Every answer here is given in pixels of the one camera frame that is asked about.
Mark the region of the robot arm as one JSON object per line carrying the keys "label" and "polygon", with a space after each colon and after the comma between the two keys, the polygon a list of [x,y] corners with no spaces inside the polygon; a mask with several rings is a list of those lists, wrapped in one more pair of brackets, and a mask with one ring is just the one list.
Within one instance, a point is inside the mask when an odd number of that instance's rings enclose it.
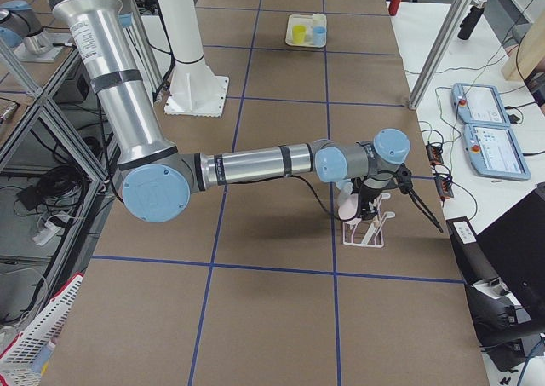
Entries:
{"label": "robot arm", "polygon": [[375,199],[407,174],[410,140],[396,129],[345,146],[319,140],[214,156],[181,154],[160,129],[125,37],[123,0],[48,2],[54,16],[67,24],[118,140],[123,202],[143,221],[171,220],[194,193],[213,186],[300,178],[309,172],[324,183],[354,181],[359,196],[356,217],[371,218]]}

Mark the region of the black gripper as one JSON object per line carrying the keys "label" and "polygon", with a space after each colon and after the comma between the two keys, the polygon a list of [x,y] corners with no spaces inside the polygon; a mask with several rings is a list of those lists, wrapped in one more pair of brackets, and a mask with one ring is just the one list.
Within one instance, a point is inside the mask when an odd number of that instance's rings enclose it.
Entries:
{"label": "black gripper", "polygon": [[362,220],[371,220],[377,215],[375,201],[386,186],[385,180],[375,178],[356,179],[356,188],[358,190],[359,218]]}

